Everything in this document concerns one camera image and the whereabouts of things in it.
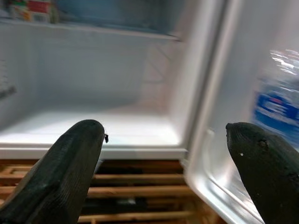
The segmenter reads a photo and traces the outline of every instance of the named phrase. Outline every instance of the refrigerator shelf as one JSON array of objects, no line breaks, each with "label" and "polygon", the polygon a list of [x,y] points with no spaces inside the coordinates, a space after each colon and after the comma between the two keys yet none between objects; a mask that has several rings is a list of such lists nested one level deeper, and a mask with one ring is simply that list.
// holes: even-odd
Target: refrigerator shelf
[{"label": "refrigerator shelf", "polygon": [[138,37],[146,37],[146,38],[160,39],[160,40],[179,41],[179,37],[173,36],[173,35],[149,33],[149,32],[134,31],[134,30],[103,28],[103,27],[92,26],[89,24],[79,24],[79,23],[51,24],[51,23],[18,21],[18,20],[12,20],[12,19],[0,19],[0,23],[18,25],[18,26],[51,28],[51,29],[71,30],[71,31],[80,31],[80,32],[96,32],[96,33],[103,33],[103,34],[138,36]]}]

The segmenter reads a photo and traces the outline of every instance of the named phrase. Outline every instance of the blue label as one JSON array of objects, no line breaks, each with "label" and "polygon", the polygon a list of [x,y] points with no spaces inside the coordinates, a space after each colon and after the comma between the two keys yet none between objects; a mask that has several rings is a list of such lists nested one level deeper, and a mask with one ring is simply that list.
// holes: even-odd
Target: blue label
[{"label": "blue label", "polygon": [[254,109],[254,123],[280,134],[295,147],[299,146],[299,108],[276,92],[260,94]]}]

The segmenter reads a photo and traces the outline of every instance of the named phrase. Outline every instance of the refrigerator compartment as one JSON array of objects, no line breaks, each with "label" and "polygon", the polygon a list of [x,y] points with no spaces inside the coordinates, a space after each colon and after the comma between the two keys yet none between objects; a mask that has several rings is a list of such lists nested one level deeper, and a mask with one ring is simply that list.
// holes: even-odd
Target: refrigerator compartment
[{"label": "refrigerator compartment", "polygon": [[16,88],[0,101],[3,156],[40,158],[71,125],[96,119],[110,135],[103,156],[182,158],[221,9],[187,2],[194,21],[182,41],[0,23]]},{"label": "refrigerator compartment", "polygon": [[70,25],[73,28],[87,27],[167,35],[176,29],[176,23],[186,6],[186,1],[54,0],[54,4],[58,9],[59,23],[64,24],[62,27]]},{"label": "refrigerator compartment", "polygon": [[111,136],[108,146],[181,143],[166,110],[168,79],[175,77],[169,74],[170,61],[181,43],[40,27],[3,28],[10,30],[2,36],[3,49],[16,93],[0,103],[5,107],[19,100],[15,108],[5,109],[11,117],[19,112],[20,119],[8,122],[2,117],[2,142],[50,144],[79,120],[96,119]]},{"label": "refrigerator compartment", "polygon": [[[7,190],[34,164],[4,162],[0,206]],[[79,223],[218,223],[218,215],[186,186],[179,161],[104,161],[99,173],[93,176]]]}]

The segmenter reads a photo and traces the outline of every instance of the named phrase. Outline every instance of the food package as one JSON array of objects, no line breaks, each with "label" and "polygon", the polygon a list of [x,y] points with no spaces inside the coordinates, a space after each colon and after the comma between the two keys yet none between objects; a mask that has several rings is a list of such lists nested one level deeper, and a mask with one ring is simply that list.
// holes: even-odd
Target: food package
[{"label": "food package", "polygon": [[58,12],[52,0],[13,0],[10,3],[12,18],[39,23],[57,23]]}]

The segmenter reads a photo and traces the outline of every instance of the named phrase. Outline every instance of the wooden slat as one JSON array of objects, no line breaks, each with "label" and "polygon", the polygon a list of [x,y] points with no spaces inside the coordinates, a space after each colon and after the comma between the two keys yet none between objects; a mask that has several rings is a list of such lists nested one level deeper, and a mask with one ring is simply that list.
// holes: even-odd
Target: wooden slat
[{"label": "wooden slat", "polygon": [[21,181],[24,174],[2,174],[0,173],[0,183],[15,184]]},{"label": "wooden slat", "polygon": [[14,170],[27,171],[27,172],[32,168],[32,166],[30,166],[30,165],[27,165],[27,166],[16,166],[16,165],[14,165],[14,166],[8,166],[8,167],[10,167]]},{"label": "wooden slat", "polygon": [[12,172],[13,172],[13,168],[11,168],[11,167],[6,167],[6,168],[4,168],[2,171],[1,171],[1,173],[2,174],[11,174]]},{"label": "wooden slat", "polygon": [[140,222],[129,222],[129,223],[124,223],[122,222],[121,224],[186,224],[186,222],[182,220],[164,220],[164,221],[140,221]]},{"label": "wooden slat", "polygon": [[[1,196],[10,195],[15,187],[0,187]],[[104,197],[132,197],[132,196],[190,196],[194,195],[188,186],[146,186],[146,187],[91,187],[88,190],[89,198]]]},{"label": "wooden slat", "polygon": [[[4,174],[0,173],[0,183],[18,183],[25,174]],[[94,183],[183,183],[182,174],[129,174],[129,175],[94,175]]]},{"label": "wooden slat", "polygon": [[184,177],[182,174],[125,174],[125,175],[93,175],[95,180],[110,180],[110,179],[120,179],[120,180],[182,180]]},{"label": "wooden slat", "polygon": [[194,215],[191,211],[170,211],[170,212],[143,212],[143,213],[121,213],[111,215],[80,216],[78,223],[90,222],[112,222],[112,221],[142,221],[187,218]]},{"label": "wooden slat", "polygon": [[153,160],[110,160],[104,161],[101,164],[102,167],[106,168],[154,168],[154,169],[161,169],[161,168],[171,168],[171,169],[182,169],[179,161],[153,161]]},{"label": "wooden slat", "polygon": [[1,160],[0,159],[0,164],[1,165],[34,165],[38,160]]}]

